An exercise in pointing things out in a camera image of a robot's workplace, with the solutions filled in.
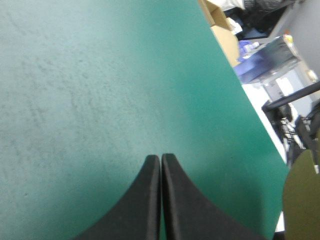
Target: cardboard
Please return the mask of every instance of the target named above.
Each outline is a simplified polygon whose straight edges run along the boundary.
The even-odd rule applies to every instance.
[[[204,15],[210,24],[210,28],[222,48],[230,65],[235,67],[239,64],[239,42],[232,34],[232,28],[221,8],[208,0],[198,0]]]

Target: table surface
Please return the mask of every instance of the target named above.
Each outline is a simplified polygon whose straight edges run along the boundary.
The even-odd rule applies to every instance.
[[[288,170],[196,0],[2,0],[0,19],[1,239],[69,239],[163,153],[272,238]]]

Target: green cutting mat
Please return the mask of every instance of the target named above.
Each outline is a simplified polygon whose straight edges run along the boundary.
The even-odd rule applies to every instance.
[[[2,0],[0,86],[0,239],[74,236],[162,153],[272,238],[288,170],[196,0]]]

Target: black metal bar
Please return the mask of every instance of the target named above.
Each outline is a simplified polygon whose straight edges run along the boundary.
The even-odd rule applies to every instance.
[[[267,112],[270,112],[272,110],[275,110],[275,109],[278,109],[286,104],[289,104],[289,103],[292,103],[298,99],[301,99],[305,96],[308,96],[310,94],[313,94],[317,91],[320,91],[320,81],[310,85],[310,86],[307,86],[303,89],[300,89],[294,93],[292,93],[291,95],[288,95],[288,96],[285,96],[285,97],[282,97],[276,101],[273,101],[269,104],[266,104],[262,107],[262,110],[267,113]]]

